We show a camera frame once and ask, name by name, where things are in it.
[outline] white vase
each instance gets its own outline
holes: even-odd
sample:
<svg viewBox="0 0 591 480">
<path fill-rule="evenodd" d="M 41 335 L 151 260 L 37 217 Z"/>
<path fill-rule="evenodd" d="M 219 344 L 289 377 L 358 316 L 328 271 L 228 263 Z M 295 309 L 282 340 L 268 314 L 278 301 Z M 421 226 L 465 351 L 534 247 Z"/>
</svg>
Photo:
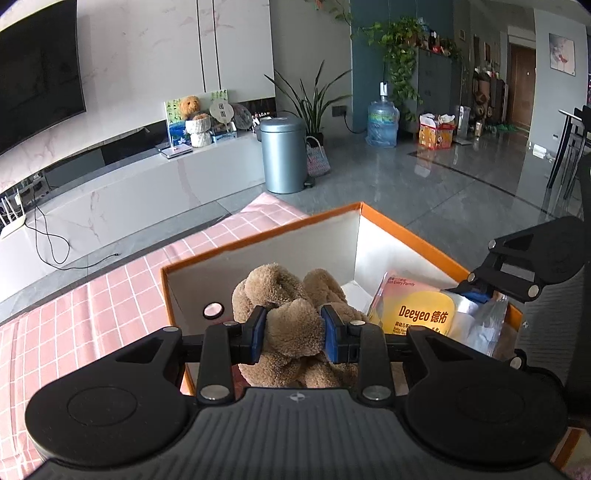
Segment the white vase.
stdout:
<svg viewBox="0 0 591 480">
<path fill-rule="evenodd" d="M 198 120 L 187 120 L 185 129 L 189 135 L 202 134 L 212 127 L 212 118 L 210 116 Z"/>
<path fill-rule="evenodd" d="M 191 134 L 191 146 L 193 148 L 207 147 L 212 143 L 212 136 L 209 132 L 204 134 Z"/>
</svg>

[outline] teddy bear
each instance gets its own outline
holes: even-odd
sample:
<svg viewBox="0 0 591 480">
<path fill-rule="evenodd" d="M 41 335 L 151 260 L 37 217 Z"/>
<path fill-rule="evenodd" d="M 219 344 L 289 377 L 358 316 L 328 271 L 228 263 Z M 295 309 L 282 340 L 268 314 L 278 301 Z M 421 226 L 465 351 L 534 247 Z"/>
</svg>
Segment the teddy bear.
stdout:
<svg viewBox="0 0 591 480">
<path fill-rule="evenodd" d="M 201 110 L 201 103 L 199 98 L 194 95 L 183 98 L 178 103 L 178 111 L 181 114 L 183 120 L 191 120 Z"/>
<path fill-rule="evenodd" d="M 320 309 L 330 304 L 343 322 L 368 321 L 347 304 L 337 281 L 323 269 L 303 281 L 278 264 L 254 269 L 232 294 L 234 319 L 244 323 L 256 305 L 269 309 L 262 353 L 256 365 L 239 365 L 253 387 L 353 387 L 357 366 L 326 358 Z"/>
</svg>

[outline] cabinet door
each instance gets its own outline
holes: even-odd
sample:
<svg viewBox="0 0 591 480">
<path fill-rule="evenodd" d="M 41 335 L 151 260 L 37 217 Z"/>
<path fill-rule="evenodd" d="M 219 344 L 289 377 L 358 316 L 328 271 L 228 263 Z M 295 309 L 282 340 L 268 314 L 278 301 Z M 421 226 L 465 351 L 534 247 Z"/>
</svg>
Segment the cabinet door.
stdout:
<svg viewBox="0 0 591 480">
<path fill-rule="evenodd" d="M 452 61 L 442 55 L 437 56 L 437 113 L 451 113 L 450 95 L 452 90 Z"/>
<path fill-rule="evenodd" d="M 437 113 L 437 55 L 419 50 L 418 89 L 423 101 L 417 108 L 419 114 Z"/>
</svg>

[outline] box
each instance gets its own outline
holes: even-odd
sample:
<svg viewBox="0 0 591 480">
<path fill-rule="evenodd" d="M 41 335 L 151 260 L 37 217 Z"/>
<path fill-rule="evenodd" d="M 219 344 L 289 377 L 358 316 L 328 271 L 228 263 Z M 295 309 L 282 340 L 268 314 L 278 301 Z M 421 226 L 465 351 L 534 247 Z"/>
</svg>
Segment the box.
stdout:
<svg viewBox="0 0 591 480">
<path fill-rule="evenodd" d="M 437 248 L 364 203 L 355 203 L 238 240 L 164 267 L 161 271 L 168 318 L 185 335 L 204 333 L 211 303 L 232 318 L 232 292 L 248 274 L 277 262 L 300 278 L 328 270 L 349 304 L 367 312 L 387 271 L 437 288 L 455 287 L 468 271 Z M 510 307 L 505 322 L 516 330 L 521 313 Z M 199 366 L 189 365 L 197 378 Z"/>
<path fill-rule="evenodd" d="M 452 147 L 454 126 L 441 124 L 437 128 L 421 124 L 418 132 L 418 143 L 429 150 L 440 150 Z"/>
<path fill-rule="evenodd" d="M 227 125 L 218 125 L 212 129 L 213 143 L 220 143 L 237 137 L 238 132 L 236 131 L 234 122 L 230 122 Z"/>
</svg>

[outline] wall outlet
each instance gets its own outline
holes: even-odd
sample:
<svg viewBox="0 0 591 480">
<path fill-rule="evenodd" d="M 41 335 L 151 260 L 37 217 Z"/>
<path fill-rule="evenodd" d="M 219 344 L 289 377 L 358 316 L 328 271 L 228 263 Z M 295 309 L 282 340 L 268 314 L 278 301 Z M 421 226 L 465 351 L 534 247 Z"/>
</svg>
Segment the wall outlet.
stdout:
<svg viewBox="0 0 591 480">
<path fill-rule="evenodd" d="M 346 105 L 335 105 L 332 109 L 333 116 L 346 116 L 347 106 Z"/>
</svg>

